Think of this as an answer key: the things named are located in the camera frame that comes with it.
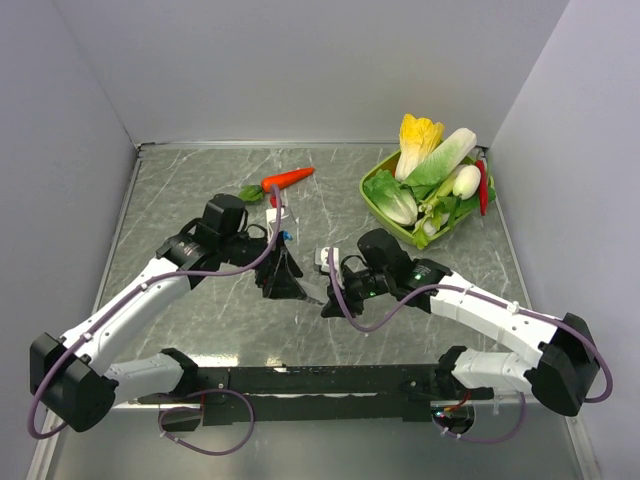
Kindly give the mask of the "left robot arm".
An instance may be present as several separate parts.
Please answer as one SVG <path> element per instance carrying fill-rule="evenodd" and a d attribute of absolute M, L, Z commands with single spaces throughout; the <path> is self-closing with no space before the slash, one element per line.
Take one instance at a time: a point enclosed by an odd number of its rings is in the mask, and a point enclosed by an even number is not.
<path fill-rule="evenodd" d="M 287 249 L 282 223 L 289 211 L 278 188 L 271 189 L 271 197 L 263 234 L 252 237 L 245 202 L 234 195 L 215 195 L 202 215 L 168 237 L 141 273 L 101 309 L 59 337 L 40 335 L 29 352 L 30 435 L 45 439 L 58 432 L 36 429 L 40 405 L 54 412 L 63 426 L 84 432 L 113 406 L 141 396 L 165 393 L 176 402 L 192 398 L 198 366 L 180 351 L 164 349 L 121 364 L 115 359 L 151 320 L 206 278 L 252 271 L 267 299 L 320 300 Z"/>

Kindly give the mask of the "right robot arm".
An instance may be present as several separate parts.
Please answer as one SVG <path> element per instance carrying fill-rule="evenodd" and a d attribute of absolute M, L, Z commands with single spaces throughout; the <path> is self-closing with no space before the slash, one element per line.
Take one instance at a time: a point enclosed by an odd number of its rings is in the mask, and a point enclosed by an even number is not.
<path fill-rule="evenodd" d="M 501 352 L 450 348 L 436 375 L 444 396 L 482 388 L 515 391 L 568 417 L 591 402 L 589 390 L 604 367 L 581 317 L 567 313 L 558 319 L 502 299 L 438 262 L 411 258 L 383 229 L 363 235 L 358 249 L 363 267 L 356 272 L 337 249 L 317 249 L 315 264 L 330 278 L 322 317 L 353 322 L 366 300 L 389 294 L 399 306 L 451 319 L 503 346 Z"/>

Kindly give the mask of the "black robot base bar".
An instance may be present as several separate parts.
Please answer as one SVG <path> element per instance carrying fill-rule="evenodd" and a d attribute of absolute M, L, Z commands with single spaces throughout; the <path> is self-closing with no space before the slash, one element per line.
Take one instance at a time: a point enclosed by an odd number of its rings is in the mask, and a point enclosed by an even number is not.
<path fill-rule="evenodd" d="M 469 389 L 435 364 L 289 367 L 206 367 L 190 392 L 153 393 L 143 405 L 194 405 L 204 408 L 206 426 L 248 419 L 236 397 L 204 390 L 226 388 L 251 403 L 258 421 L 311 421 L 396 418 L 429 422 L 431 408 L 459 400 L 491 400 L 490 388 Z"/>

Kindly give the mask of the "white remote control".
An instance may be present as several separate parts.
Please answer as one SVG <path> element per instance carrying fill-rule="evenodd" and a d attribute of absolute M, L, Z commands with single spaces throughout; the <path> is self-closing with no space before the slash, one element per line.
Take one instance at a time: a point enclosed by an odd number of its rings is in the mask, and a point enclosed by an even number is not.
<path fill-rule="evenodd" d="M 298 284 L 305 293 L 306 301 L 321 306 L 328 302 L 326 288 L 319 287 L 302 279 L 298 281 Z"/>

